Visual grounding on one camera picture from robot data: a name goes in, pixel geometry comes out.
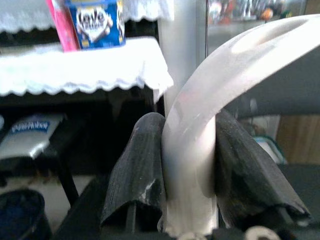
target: white lace doily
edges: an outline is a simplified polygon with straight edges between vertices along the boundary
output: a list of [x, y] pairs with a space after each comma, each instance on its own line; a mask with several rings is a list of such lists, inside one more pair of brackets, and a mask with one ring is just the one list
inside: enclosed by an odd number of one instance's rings
[[[174, 0], [123, 0], [123, 18], [125, 21], [173, 20]], [[0, 33], [45, 30], [54, 26], [45, 0], [1, 0]]]
[[154, 37], [129, 38], [122, 47], [65, 53], [60, 44], [49, 44], [0, 57], [0, 96], [90, 94], [145, 84], [153, 89], [154, 102], [174, 84]]
[[123, 19], [140, 21], [141, 19], [154, 21], [175, 18], [174, 0], [123, 0]]
[[0, 32], [29, 32], [54, 26], [45, 0], [1, 0]]

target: white curved handle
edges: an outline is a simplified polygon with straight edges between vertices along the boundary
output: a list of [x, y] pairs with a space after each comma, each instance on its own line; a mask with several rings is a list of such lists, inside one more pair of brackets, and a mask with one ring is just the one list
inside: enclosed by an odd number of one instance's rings
[[208, 234], [215, 115], [229, 102], [320, 45], [320, 15], [273, 21], [215, 50], [175, 99], [162, 133], [167, 232]]

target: pink bottle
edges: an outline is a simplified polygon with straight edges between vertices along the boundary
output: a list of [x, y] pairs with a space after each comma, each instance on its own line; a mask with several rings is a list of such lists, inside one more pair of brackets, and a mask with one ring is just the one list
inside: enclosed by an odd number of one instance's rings
[[63, 1], [46, 0], [58, 33], [63, 51], [70, 52], [79, 49], [74, 26], [69, 13], [65, 10]]

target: wooden cabinet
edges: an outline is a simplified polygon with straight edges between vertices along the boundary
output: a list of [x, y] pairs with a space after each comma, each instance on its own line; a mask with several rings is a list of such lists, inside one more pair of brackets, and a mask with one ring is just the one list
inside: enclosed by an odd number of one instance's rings
[[305, 14], [318, 14], [320, 13], [320, 1], [308, 0], [305, 7]]
[[276, 141], [289, 163], [320, 165], [320, 116], [282, 116]]

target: blue container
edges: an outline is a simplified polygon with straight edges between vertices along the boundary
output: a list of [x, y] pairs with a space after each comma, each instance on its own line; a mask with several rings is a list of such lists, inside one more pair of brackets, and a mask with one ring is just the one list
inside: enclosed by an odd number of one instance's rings
[[124, 45], [122, 0], [65, 0], [82, 49]]
[[45, 214], [45, 200], [34, 190], [0, 195], [1, 240], [48, 240], [52, 236]]

